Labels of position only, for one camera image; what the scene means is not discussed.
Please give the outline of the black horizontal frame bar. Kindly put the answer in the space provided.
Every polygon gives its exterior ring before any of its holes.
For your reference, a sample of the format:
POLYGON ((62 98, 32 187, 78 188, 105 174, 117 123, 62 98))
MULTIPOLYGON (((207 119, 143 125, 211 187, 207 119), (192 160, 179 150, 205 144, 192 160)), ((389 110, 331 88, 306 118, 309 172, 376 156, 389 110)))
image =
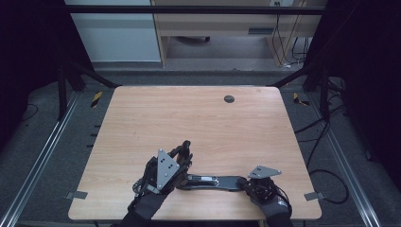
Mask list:
POLYGON ((67 5, 70 13, 153 13, 153 14, 283 14, 323 15, 326 8, 224 7, 224 6, 98 6, 67 5))

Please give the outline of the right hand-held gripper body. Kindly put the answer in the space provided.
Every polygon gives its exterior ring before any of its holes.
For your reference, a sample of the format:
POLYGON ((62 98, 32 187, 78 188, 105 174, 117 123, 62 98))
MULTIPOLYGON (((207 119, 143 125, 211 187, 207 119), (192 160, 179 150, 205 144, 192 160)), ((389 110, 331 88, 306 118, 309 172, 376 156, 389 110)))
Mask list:
POLYGON ((278 192, 278 187, 271 178, 280 174, 281 171, 278 169, 257 166, 248 175, 252 191, 247 194, 252 198, 263 192, 278 192))

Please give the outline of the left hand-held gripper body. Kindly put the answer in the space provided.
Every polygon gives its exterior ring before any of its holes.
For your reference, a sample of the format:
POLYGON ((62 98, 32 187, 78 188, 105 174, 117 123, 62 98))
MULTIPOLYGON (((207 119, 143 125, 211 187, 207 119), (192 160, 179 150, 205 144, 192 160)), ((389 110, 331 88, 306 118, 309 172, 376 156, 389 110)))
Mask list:
POLYGON ((157 156, 152 157, 146 165, 141 192, 165 194, 180 182, 182 171, 183 168, 168 155, 168 152, 160 148, 157 156))

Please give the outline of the black metal stand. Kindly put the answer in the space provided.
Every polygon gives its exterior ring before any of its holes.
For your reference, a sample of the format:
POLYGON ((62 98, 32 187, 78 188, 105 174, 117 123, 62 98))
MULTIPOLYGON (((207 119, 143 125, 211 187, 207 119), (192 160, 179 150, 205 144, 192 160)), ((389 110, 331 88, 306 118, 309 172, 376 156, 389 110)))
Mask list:
POLYGON ((86 84, 81 77, 82 75, 88 76, 109 88, 119 87, 119 84, 103 78, 94 70, 84 67, 77 62, 66 61, 62 63, 58 69, 59 121, 67 113, 66 82, 70 83, 74 91, 83 91, 86 84))
POLYGON ((328 109, 328 70, 325 66, 318 66, 317 64, 309 64, 303 66, 298 71, 290 74, 289 76, 270 84, 270 87, 281 88, 287 83, 299 78, 300 76, 306 75, 306 79, 303 85, 305 91, 309 92, 316 88, 317 85, 321 86, 320 89, 320 114, 323 120, 328 122, 330 113, 328 109))

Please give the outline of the aluminium floor rail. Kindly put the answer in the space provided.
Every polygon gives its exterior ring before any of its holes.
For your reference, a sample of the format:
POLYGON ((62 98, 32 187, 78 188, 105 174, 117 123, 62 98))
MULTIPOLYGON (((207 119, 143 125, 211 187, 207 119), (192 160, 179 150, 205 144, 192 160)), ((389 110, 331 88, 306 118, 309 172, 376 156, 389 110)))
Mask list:
POLYGON ((52 132, 48 136, 38 158, 35 160, 32 168, 26 176, 24 183, 19 189, 16 197, 12 201, 5 215, 0 219, 0 227, 14 227, 21 216, 26 203, 28 202, 37 182, 56 147, 59 143, 62 133, 70 121, 71 115, 77 107, 81 97, 81 92, 73 92, 67 102, 67 109, 63 117, 57 121, 52 132))
POLYGON ((320 164, 319 158, 327 155, 333 162, 333 169, 348 190, 349 200, 353 201, 364 227, 381 227, 375 209, 370 202, 362 181, 357 177, 357 168, 366 161, 357 135, 347 116, 345 107, 338 101, 329 106, 329 122, 323 121, 319 126, 323 129, 320 145, 316 143, 314 154, 309 159, 310 170, 319 166, 327 169, 329 164, 324 161, 320 164))

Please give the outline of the black curtain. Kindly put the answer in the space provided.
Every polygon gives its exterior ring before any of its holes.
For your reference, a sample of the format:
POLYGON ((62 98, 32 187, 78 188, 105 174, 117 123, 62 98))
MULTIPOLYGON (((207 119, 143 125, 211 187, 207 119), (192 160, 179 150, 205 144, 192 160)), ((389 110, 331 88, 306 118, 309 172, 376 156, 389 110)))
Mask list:
POLYGON ((29 94, 57 80, 59 64, 31 6, 63 6, 64 0, 0 0, 0 151, 27 108, 29 94))
POLYGON ((401 0, 327 0, 306 64, 322 60, 375 158, 401 190, 401 0))

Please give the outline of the person's left hand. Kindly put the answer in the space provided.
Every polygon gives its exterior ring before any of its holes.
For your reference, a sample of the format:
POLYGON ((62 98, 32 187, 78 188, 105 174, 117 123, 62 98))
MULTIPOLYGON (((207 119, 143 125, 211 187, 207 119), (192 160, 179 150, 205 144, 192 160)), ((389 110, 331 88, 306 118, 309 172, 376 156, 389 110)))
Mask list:
POLYGON ((143 219, 151 219, 161 208, 167 194, 142 193, 130 203, 128 211, 143 219))

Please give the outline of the yellow and black tape strip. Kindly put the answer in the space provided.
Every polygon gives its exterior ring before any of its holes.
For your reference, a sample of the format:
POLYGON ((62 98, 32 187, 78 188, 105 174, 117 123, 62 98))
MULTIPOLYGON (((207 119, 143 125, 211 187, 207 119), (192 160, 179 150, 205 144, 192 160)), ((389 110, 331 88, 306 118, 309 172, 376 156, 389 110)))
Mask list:
POLYGON ((102 96, 103 92, 97 92, 94 95, 93 101, 91 103, 91 108, 95 108, 97 106, 98 101, 100 100, 101 96, 102 96))
POLYGON ((303 106, 309 106, 310 105, 310 103, 308 101, 302 101, 299 98, 297 93, 293 93, 293 102, 297 103, 297 104, 300 104, 300 105, 303 105, 303 106))

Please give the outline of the white cabinet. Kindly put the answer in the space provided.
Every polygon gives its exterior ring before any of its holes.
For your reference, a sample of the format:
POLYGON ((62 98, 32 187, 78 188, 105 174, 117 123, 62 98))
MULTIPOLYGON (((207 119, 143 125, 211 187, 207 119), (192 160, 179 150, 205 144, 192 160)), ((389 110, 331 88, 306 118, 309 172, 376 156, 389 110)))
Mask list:
POLYGON ((152 14, 72 13, 92 62, 161 60, 152 14))

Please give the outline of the light wooden desk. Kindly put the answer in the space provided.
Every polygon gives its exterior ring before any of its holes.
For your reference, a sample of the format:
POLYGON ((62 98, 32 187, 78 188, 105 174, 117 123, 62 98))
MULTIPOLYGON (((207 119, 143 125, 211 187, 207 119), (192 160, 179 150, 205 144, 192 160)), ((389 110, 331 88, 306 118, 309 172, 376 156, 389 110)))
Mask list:
MULTIPOLYGON (((149 0, 153 6, 324 7, 328 0, 149 0)), ((167 37, 262 36, 275 63, 290 63, 289 50, 300 37, 311 38, 319 15, 156 14, 158 39, 167 37)))

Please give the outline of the person's right hand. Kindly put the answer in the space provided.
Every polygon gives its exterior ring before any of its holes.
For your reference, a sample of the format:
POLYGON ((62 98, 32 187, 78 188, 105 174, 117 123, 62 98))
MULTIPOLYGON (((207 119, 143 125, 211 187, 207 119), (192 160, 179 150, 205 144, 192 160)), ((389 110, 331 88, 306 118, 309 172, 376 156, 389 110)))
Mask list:
POLYGON ((251 198, 251 202, 260 208, 266 218, 278 215, 291 215, 288 200, 280 192, 263 192, 251 198))

